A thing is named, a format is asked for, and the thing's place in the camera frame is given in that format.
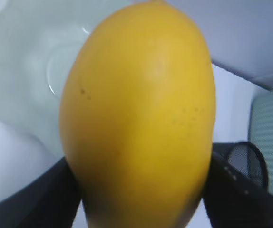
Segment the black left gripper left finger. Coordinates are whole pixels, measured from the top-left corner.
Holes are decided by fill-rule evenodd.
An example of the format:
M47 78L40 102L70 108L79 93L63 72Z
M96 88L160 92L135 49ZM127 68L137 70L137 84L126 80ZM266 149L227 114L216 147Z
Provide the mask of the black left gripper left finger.
M81 195L65 158L0 202L0 228L70 228Z

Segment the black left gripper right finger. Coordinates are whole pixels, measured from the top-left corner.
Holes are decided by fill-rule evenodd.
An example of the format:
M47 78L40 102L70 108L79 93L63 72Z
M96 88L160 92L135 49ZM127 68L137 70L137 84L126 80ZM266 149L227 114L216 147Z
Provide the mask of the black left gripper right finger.
M204 190L214 228L273 228L273 195L214 152Z

